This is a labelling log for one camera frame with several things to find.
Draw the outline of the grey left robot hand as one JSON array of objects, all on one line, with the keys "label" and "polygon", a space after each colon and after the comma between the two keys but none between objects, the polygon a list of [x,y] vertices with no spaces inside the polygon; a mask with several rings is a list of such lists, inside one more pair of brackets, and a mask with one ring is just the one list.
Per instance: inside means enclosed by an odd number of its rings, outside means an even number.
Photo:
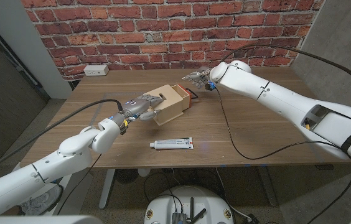
[{"label": "grey left robot hand", "polygon": [[159,111],[149,111],[148,109],[156,107],[158,104],[162,103],[164,100],[160,96],[152,95],[141,95],[135,99],[127,101],[123,105],[123,109],[116,113],[112,120],[121,126],[125,119],[135,118],[143,121],[153,119]]}]

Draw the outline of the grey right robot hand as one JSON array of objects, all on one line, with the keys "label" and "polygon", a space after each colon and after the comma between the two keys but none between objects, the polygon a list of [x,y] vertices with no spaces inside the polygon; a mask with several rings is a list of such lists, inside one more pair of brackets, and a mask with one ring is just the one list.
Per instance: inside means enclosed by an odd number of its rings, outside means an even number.
[{"label": "grey right robot hand", "polygon": [[208,67],[200,67],[197,71],[184,76],[182,79],[192,82],[198,89],[204,87],[206,90],[212,91],[217,87],[209,79],[210,71],[211,69]]}]

